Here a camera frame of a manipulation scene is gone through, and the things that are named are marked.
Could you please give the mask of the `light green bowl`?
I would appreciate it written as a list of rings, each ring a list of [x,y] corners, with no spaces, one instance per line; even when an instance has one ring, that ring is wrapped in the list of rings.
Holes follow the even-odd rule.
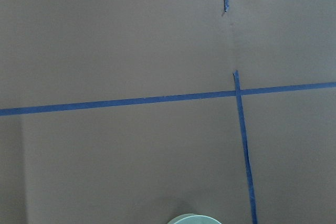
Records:
[[[168,224],[221,224],[221,222],[205,215],[183,214],[173,218]]]

